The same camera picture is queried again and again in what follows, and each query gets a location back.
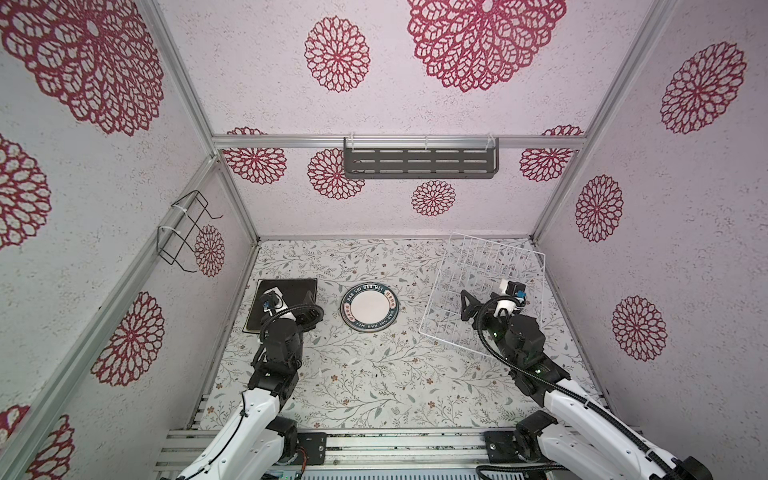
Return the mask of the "black square plate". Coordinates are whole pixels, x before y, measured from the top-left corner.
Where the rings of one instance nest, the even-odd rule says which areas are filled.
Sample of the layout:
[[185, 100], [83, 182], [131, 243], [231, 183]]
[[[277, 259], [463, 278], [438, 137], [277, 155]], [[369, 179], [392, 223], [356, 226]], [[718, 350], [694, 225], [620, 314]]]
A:
[[250, 302], [247, 319], [242, 331], [246, 334], [258, 334], [262, 319], [266, 314], [259, 299], [271, 289], [277, 288], [285, 304], [290, 307], [303, 304], [306, 300], [314, 303], [317, 299], [318, 280], [316, 278], [262, 279]]

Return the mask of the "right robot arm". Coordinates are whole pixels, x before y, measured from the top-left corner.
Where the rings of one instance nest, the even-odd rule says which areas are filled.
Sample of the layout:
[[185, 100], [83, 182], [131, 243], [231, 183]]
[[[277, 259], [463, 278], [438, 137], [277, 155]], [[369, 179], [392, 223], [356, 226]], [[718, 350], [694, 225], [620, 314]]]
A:
[[536, 318], [524, 314], [524, 287], [482, 302], [461, 291], [461, 319], [469, 322], [487, 352], [508, 368], [518, 390], [538, 410], [512, 430], [483, 435], [489, 462], [475, 471], [543, 479], [566, 471], [580, 479], [709, 479], [696, 458], [680, 458], [653, 444], [592, 400], [570, 374], [544, 351]]

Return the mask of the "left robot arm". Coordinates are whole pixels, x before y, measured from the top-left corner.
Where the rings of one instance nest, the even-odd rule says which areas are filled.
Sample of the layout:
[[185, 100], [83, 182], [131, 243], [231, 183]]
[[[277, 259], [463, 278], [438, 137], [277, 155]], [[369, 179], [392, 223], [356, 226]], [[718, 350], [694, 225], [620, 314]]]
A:
[[261, 479], [297, 455], [297, 424], [280, 413], [300, 378], [303, 334], [317, 326], [324, 310], [309, 303], [278, 310], [267, 300], [263, 306], [268, 315], [239, 405], [181, 479]]

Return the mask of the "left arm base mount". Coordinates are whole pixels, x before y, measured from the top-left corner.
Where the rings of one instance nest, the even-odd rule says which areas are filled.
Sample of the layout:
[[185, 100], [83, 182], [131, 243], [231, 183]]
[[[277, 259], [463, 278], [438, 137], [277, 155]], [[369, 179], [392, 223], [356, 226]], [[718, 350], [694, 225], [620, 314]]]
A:
[[326, 432], [290, 433], [284, 438], [283, 456], [279, 463], [298, 467], [324, 465], [327, 441]]

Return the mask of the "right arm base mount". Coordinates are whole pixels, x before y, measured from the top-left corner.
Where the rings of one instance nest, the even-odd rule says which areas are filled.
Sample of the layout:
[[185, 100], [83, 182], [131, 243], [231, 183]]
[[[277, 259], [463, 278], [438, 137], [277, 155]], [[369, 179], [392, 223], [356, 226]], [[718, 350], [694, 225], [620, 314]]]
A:
[[541, 458], [535, 435], [525, 428], [485, 431], [482, 438], [492, 464], [533, 463]]

